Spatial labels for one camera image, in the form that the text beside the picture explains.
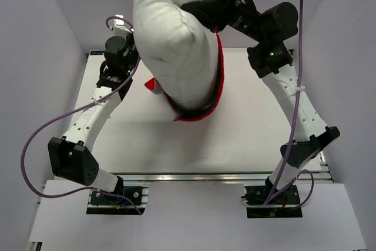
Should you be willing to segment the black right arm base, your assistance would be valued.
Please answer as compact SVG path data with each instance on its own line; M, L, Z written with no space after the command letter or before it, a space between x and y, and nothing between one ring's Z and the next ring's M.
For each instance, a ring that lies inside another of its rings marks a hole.
M267 205L264 202L268 196L265 186L245 186L241 202L246 206L248 219L288 219L302 218L300 195L296 185L293 185Z

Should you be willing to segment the white pillow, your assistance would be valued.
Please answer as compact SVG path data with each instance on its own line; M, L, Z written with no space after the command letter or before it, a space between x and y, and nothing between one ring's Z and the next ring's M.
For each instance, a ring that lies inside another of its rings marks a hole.
M200 0L133 0L134 37L141 59L143 55L160 54L179 42L190 46L206 29L192 14L181 9L183 4Z

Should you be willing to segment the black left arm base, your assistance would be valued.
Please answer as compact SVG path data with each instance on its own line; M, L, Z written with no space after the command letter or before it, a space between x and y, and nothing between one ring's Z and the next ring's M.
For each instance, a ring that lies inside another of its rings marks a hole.
M87 215L140 216L146 209L150 183L124 182L122 197L104 195L98 190L90 192Z

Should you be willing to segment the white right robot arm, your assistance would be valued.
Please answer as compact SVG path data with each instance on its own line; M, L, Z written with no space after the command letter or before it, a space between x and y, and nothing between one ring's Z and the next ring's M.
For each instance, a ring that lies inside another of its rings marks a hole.
M266 198L281 202L302 168L340 135L314 109L301 84L302 67L293 65L284 44L298 34L296 7L282 2L259 12L253 0L199 0L182 5L182 10L212 32L230 26L257 42L247 48L250 66L271 90L291 126L289 141L280 148L282 159L266 180Z

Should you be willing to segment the red patterned pillowcase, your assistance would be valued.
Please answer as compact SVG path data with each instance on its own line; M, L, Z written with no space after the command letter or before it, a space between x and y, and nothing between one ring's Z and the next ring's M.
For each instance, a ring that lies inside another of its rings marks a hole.
M150 91L162 94L175 120L194 122L209 116L219 103L224 82L224 59L218 35L203 32L189 45L179 42L158 55L143 55L153 78L145 83Z

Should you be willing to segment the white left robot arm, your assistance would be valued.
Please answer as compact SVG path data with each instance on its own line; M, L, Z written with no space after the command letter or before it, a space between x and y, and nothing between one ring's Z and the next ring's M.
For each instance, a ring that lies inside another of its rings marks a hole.
M100 168L92 149L111 113L122 103L133 82L139 63L133 34L115 35L105 43L105 60L90 100L60 138L52 138L48 152L54 176L104 191L110 203L124 197L122 178Z

